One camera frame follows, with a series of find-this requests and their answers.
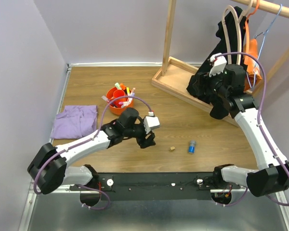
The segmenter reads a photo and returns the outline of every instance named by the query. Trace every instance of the folded purple cloth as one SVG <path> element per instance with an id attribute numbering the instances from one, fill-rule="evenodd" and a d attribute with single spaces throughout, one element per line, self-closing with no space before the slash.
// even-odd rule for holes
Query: folded purple cloth
<path id="1" fill-rule="evenodd" d="M 52 139 L 79 139 L 96 130 L 97 105 L 65 106 L 56 115 L 53 123 Z"/>

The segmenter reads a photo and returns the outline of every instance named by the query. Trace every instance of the clothes rack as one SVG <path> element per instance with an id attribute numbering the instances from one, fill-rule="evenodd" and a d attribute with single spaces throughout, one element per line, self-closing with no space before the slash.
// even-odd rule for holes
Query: clothes rack
<path id="1" fill-rule="evenodd" d="M 241 3 L 244 5 L 248 5 L 250 3 L 250 0 L 231 0 L 231 1 Z M 257 0 L 253 0 L 252 7 L 255 7 L 256 3 Z M 162 67 L 152 78 L 152 85 L 206 112 L 210 112 L 212 109 L 212 105 L 209 105 L 197 98 L 194 98 L 186 90 L 190 77 L 196 73 L 198 68 L 189 65 L 181 60 L 169 57 L 175 5 L 176 0 L 169 0 L 165 42 L 164 42 L 163 63 Z M 279 8 L 280 5 L 278 4 L 260 0 L 258 9 L 269 13 L 277 14 Z M 289 8 L 284 6 L 280 12 L 280 16 L 289 19 Z M 269 81 L 274 76 L 274 74 L 278 71 L 278 69 L 283 65 L 283 63 L 288 58 L 289 58 L 289 47 L 284 52 L 284 54 L 276 61 L 271 70 L 268 72 L 267 81 Z M 249 90 L 247 91 L 247 93 L 256 95 L 261 91 L 262 88 L 263 82 L 261 81 L 259 84 L 255 86 L 254 91 Z M 224 120 L 231 124 L 237 125 L 236 122 L 230 116 L 225 117 Z"/>

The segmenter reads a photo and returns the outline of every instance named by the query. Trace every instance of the wooden post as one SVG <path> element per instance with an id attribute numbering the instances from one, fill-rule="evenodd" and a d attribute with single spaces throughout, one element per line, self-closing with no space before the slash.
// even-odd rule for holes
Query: wooden post
<path id="1" fill-rule="evenodd" d="M 288 58 L 289 58 L 289 47 L 285 51 L 285 53 L 283 53 L 283 55 L 276 61 L 274 66 L 266 75 L 266 82 L 269 82 L 269 80 L 276 74 L 276 72 L 280 69 L 280 67 L 284 64 L 284 62 Z M 263 81 L 261 81 L 259 84 L 255 86 L 255 90 L 252 91 L 252 95 L 256 96 L 262 88 L 263 88 Z"/>
<path id="2" fill-rule="evenodd" d="M 175 4 L 177 0 L 169 0 L 168 4 L 168 16 L 167 16 L 167 24 L 166 24 L 166 34 L 165 34 L 165 44 L 164 44 L 164 53 L 163 53 L 163 65 L 161 75 L 164 76 L 166 74 L 168 68 L 168 59 L 169 59 L 169 50 L 172 36 L 172 27 L 174 20 L 174 11 Z"/>

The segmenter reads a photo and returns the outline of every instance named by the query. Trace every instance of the hanger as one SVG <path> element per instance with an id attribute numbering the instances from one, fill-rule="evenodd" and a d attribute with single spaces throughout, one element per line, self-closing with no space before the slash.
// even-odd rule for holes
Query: hanger
<path id="1" fill-rule="evenodd" d="M 230 41 L 229 41 L 229 35 L 228 35 L 228 31 L 227 31 L 227 26 L 226 26 L 226 21 L 225 21 L 225 16 L 226 16 L 226 12 L 227 10 L 229 10 L 232 15 L 233 15 L 233 18 L 235 20 L 235 24 L 236 24 L 236 37 L 237 37 L 237 51 L 238 52 L 241 52 L 242 51 L 242 36 L 241 36 L 241 29 L 240 29 L 240 22 L 238 20 L 238 17 L 237 17 L 237 13 L 236 13 L 236 10 L 228 5 L 226 7 L 226 9 L 224 10 L 223 12 L 223 17 L 222 17 L 222 25 L 223 25 L 223 33 L 225 35 L 225 41 L 226 41 L 226 47 L 227 47 L 227 52 L 231 52 L 231 48 L 230 48 Z M 240 61 L 241 61 L 241 54 L 238 54 L 237 55 L 237 58 L 236 58 L 236 64 L 240 65 Z M 228 64 L 231 64 L 232 63 L 232 60 L 231 60 L 231 55 L 228 55 Z"/>
<path id="2" fill-rule="evenodd" d="M 239 23 L 241 22 L 241 20 L 244 16 L 249 14 L 253 3 L 254 3 L 254 0 L 250 0 L 250 3 L 248 5 L 247 9 L 242 12 L 242 14 L 240 15 L 240 17 L 238 19 Z"/>

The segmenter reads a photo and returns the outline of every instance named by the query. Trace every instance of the metal floor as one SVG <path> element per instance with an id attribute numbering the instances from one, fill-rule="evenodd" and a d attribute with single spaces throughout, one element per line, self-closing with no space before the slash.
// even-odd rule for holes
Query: metal floor
<path id="1" fill-rule="evenodd" d="M 104 211 L 81 207 L 78 193 L 38 196 L 30 231 L 285 231 L 278 205 L 250 193 L 238 205 L 213 201 L 117 201 Z"/>

